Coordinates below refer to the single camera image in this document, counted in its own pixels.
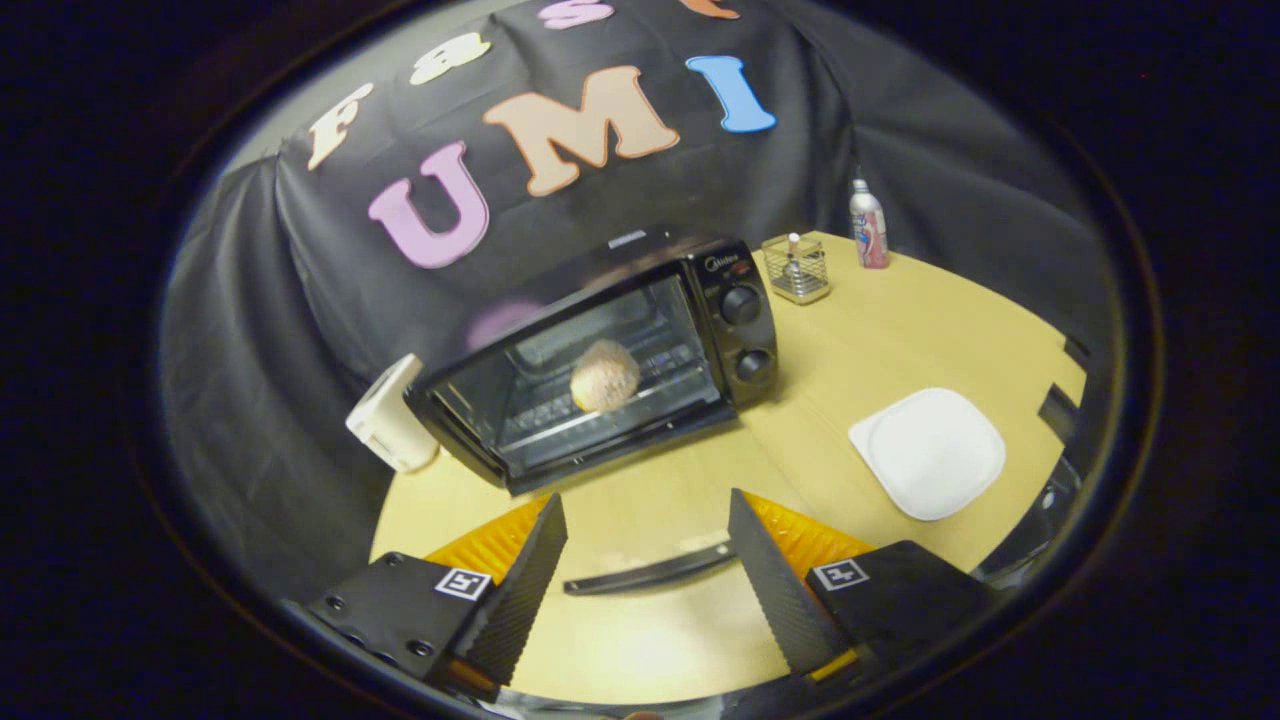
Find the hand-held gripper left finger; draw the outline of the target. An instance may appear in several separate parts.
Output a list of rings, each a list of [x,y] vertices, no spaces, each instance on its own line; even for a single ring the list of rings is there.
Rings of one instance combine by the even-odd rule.
[[[387,552],[285,609],[380,673],[493,701],[513,679],[567,539],[552,493],[426,556]]]

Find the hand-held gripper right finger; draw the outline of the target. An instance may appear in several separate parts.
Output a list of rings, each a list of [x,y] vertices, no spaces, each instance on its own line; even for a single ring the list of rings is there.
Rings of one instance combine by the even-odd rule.
[[[910,667],[995,603],[914,541],[873,547],[745,489],[728,533],[788,670],[813,684]]]

